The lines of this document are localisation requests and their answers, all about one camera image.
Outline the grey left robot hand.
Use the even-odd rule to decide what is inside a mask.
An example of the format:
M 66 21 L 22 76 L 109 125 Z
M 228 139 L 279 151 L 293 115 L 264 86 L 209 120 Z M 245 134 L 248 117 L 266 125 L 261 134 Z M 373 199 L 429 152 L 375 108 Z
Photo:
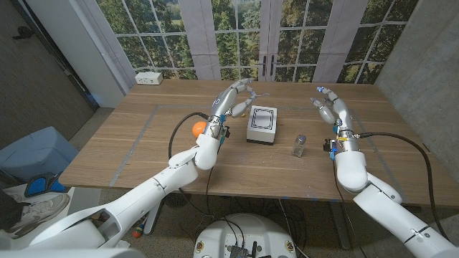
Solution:
M 252 77 L 238 80 L 218 94 L 212 104 L 209 122 L 204 129 L 205 135 L 218 139 L 227 116 L 238 118 L 248 110 L 257 98 L 255 91 L 249 86 L 253 80 Z M 235 104 L 237 95 L 244 91 L 248 91 L 250 96 L 244 102 Z

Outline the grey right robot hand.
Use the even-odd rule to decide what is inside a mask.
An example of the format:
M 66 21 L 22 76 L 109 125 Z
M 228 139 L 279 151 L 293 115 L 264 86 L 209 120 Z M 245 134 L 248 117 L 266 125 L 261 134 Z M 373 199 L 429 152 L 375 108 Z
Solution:
M 357 139 L 354 137 L 354 127 L 351 113 L 345 102 L 332 90 L 327 87 L 317 87 L 317 90 L 324 94 L 331 103 L 331 109 L 312 97 L 311 103 L 318 109 L 319 115 L 328 123 L 336 126 L 338 142 L 344 151 L 360 151 Z

